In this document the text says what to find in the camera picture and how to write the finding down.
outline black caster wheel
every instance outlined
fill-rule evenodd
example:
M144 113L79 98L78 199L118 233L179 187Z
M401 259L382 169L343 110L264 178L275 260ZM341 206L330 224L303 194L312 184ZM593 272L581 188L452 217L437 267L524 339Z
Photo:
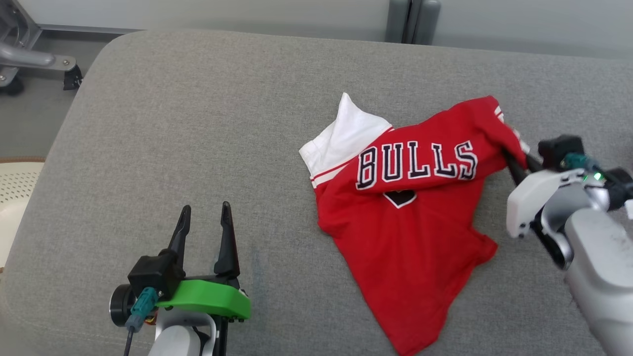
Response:
M8 96L16 96L24 91L24 84L20 78L15 77L6 87L0 87L0 92L6 93Z
M84 81L84 76L78 66L75 65L71 70L64 72L64 90L79 89L82 81Z

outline red jersey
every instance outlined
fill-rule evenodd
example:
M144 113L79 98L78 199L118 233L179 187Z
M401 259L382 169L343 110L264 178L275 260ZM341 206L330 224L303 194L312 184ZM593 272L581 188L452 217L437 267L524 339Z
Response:
M448 308L497 245L472 227L484 179L525 165L492 96L393 129L343 94L336 120L299 151L331 235L400 355L435 342Z

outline teal connector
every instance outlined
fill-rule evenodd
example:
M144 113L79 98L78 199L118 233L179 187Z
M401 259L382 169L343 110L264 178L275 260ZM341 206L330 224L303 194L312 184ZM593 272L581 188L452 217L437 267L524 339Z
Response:
M584 168L590 172L594 172L598 169L598 162L591 157L581 155L580 153L567 153L563 160L563 168L565 169L577 169Z
M125 322L125 328L134 333L138 333L143 326L145 318L154 309L158 303L158 293L152 287L145 287L139 299L134 303L132 307L132 315Z

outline black lettering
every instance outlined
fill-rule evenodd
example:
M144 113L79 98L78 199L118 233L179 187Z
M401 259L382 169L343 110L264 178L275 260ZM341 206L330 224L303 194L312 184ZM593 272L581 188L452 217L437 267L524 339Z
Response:
M358 190L368 189L376 184L376 147L369 147L358 157Z
M477 174L477 155L472 153L472 151L473 147L470 141L455 146L455 157L460 162L468 163L468 165L460 163L460 179L466 181L474 179Z
M409 141L409 179L426 178L431 176L431 166L422 165L418 169L418 141Z
M385 182L399 181L402 179L402 144L382 145L382 180Z
M432 143L431 149L433 149L433 152L435 153L435 175L446 178L457 178L457 165L455 163L450 163L448 167L444 166L444 162L442 160L442 145L439 143Z

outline robotic arm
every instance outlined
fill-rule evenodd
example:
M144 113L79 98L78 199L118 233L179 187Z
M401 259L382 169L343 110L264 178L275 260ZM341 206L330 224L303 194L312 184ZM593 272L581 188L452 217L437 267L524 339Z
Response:
M143 323L156 326L149 356L225 356L229 323L251 316L251 301L240 289L237 246L231 207L222 205L223 227L220 255L212 276L187 277L183 269L185 237L189 233L191 207L182 209L169 247L158 256L143 256L128 280L110 299L110 317L132 335ZM204 334L198 327L209 327Z
M558 268L592 334L611 356L633 355L633 241L607 212L633 199L622 168L602 170L577 136L541 141L525 175L506 154L517 188L508 198L513 238L533 231Z

